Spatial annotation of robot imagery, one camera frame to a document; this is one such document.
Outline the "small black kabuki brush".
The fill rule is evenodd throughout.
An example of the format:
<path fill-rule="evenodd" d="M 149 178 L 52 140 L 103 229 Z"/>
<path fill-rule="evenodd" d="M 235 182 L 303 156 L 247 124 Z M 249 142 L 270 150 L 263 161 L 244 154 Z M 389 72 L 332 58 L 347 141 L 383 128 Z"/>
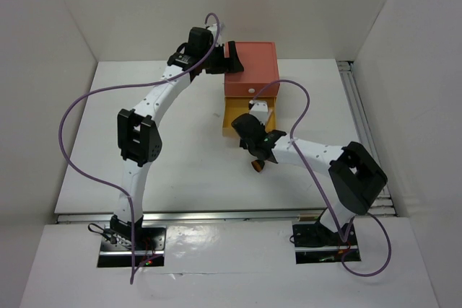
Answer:
<path fill-rule="evenodd" d="M 251 162 L 253 169 L 257 172 L 261 172 L 265 167 L 265 161 L 256 159 Z"/>

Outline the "yellow drawer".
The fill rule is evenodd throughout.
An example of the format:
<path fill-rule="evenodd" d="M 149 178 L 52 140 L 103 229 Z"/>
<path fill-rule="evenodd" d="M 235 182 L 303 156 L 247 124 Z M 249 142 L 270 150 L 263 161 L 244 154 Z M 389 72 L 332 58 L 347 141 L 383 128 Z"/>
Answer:
<path fill-rule="evenodd" d="M 237 133 L 232 128 L 232 122 L 243 113 L 247 113 L 248 103 L 252 100 L 251 97 L 225 97 L 225 112 L 222 123 L 222 135 L 225 138 L 238 138 Z M 266 123 L 266 131 L 276 129 L 276 106 L 277 97 L 259 97 L 258 101 L 264 101 L 268 105 L 271 112 Z"/>

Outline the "pink makeup stick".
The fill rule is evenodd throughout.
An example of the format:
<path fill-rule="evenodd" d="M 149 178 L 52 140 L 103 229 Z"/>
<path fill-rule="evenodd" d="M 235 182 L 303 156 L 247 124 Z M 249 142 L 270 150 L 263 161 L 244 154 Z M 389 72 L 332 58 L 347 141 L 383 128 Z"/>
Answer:
<path fill-rule="evenodd" d="M 269 123 L 272 114 L 273 114 L 273 110 L 269 109 L 268 112 L 267 112 L 267 116 L 266 116 L 266 122 L 265 122 L 266 125 Z"/>

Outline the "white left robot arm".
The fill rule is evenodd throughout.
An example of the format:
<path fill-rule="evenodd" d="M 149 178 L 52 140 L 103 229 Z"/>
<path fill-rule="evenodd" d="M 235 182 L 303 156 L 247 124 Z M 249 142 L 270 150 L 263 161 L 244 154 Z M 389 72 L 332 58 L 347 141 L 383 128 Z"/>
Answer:
<path fill-rule="evenodd" d="M 208 74 L 244 71 L 235 42 L 229 42 L 225 53 L 221 25 L 193 27 L 188 41 L 167 60 L 160 84 L 130 110 L 122 109 L 117 116 L 118 148 L 124 160 L 123 178 L 110 229 L 127 250 L 137 248 L 144 237 L 142 201 L 151 164 L 162 150 L 160 122 L 178 95 L 190 86 L 202 71 Z"/>

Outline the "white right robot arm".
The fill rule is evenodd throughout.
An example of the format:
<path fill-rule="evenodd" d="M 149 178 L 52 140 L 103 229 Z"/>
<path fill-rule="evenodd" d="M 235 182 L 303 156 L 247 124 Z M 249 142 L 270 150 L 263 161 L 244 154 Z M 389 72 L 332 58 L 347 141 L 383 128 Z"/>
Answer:
<path fill-rule="evenodd" d="M 324 245 L 338 238 L 345 242 L 354 217 L 369 212 L 388 177 L 358 142 L 333 146 L 295 138 L 299 123 L 289 133 L 267 132 L 256 116 L 245 113 L 233 120 L 232 127 L 243 148 L 256 158 L 255 167 L 272 162 L 308 170 L 326 204 L 316 221 L 316 239 Z"/>

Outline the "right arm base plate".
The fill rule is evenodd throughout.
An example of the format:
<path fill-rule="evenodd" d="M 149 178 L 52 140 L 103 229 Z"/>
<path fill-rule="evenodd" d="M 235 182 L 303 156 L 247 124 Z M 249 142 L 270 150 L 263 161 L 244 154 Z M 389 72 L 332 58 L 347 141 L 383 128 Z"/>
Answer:
<path fill-rule="evenodd" d="M 295 247 L 296 264 L 340 263 L 343 256 L 346 262 L 359 262 L 361 255 L 354 226 L 343 242 L 337 233 L 323 229 L 316 223 L 292 225 L 289 241 Z"/>

